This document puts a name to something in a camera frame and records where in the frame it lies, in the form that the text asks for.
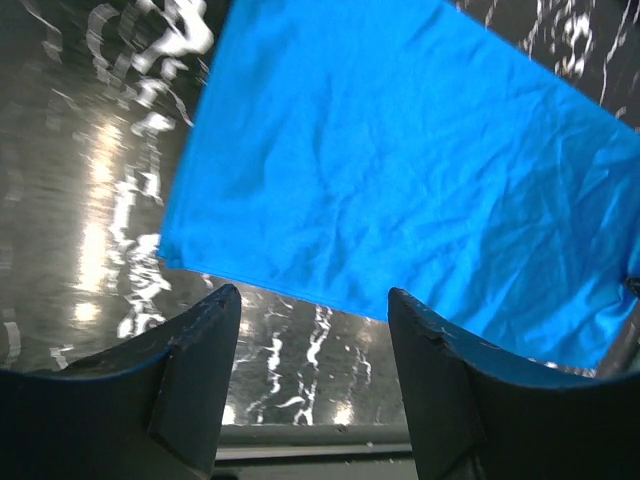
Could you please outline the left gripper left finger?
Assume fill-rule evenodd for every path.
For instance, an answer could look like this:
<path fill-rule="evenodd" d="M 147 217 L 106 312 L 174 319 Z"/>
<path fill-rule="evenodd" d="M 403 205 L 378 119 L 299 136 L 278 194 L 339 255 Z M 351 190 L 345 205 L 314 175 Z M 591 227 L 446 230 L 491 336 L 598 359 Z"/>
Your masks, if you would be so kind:
<path fill-rule="evenodd" d="M 226 285 L 63 370 L 1 374 L 5 479 L 208 479 L 241 320 Z"/>

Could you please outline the blue cloth napkin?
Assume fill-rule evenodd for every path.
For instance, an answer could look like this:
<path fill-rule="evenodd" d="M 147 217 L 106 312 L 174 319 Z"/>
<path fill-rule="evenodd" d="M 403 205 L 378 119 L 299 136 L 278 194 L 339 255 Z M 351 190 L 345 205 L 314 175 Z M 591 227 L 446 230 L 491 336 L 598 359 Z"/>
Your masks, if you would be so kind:
<path fill-rule="evenodd" d="M 639 137 L 445 1 L 237 1 L 159 255 L 379 320 L 398 287 L 593 368 L 635 305 Z"/>

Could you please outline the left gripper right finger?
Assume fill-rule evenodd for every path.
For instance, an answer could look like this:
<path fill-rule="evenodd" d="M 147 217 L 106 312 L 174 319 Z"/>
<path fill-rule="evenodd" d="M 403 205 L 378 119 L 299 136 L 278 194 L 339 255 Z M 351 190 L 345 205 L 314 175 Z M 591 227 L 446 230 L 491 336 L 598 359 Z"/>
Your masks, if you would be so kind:
<path fill-rule="evenodd" d="M 635 479 L 639 377 L 597 379 L 507 352 L 404 290 L 388 323 L 422 479 Z"/>

